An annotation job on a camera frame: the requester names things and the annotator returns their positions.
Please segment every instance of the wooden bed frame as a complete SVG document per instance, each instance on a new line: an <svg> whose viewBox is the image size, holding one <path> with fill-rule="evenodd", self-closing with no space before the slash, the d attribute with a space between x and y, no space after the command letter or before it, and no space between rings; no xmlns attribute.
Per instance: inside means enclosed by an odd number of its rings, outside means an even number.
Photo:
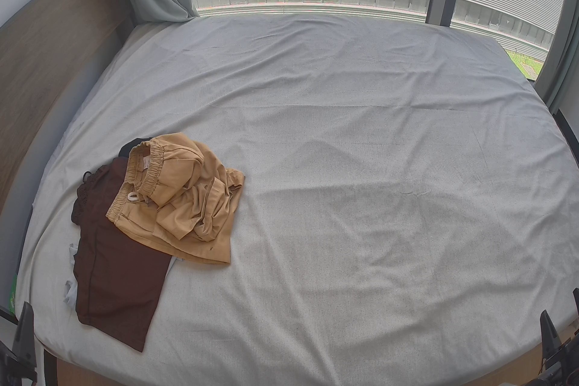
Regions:
<svg viewBox="0 0 579 386"><path fill-rule="evenodd" d="M0 28L0 298L18 270L44 167L132 30L131 15L129 0L32 0ZM0 299L0 315L15 321L5 304ZM567 327L562 339L575 327ZM468 386L529 381L537 375L540 357L537 346ZM115 384L59 362L76 382L78 375L86 374L84 384Z"/></svg>

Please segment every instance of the green grass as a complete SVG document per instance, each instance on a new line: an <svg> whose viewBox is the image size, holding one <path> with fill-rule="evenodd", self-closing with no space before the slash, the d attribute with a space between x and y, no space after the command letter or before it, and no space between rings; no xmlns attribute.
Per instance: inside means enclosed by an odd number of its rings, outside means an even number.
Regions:
<svg viewBox="0 0 579 386"><path fill-rule="evenodd" d="M543 64L540 61L528 57L527 55L522 55L521 53L515 53L514 51L507 50L507 54L512 59L512 62L517 65L517 67L520 69L520 71L526 78L530 78L532 80L536 79L535 76L531 76L525 70L525 68L523 68L523 64L530 66L532 70L535 71L535 73L538 75L539 72L541 71L541 68L543 67Z"/></svg>

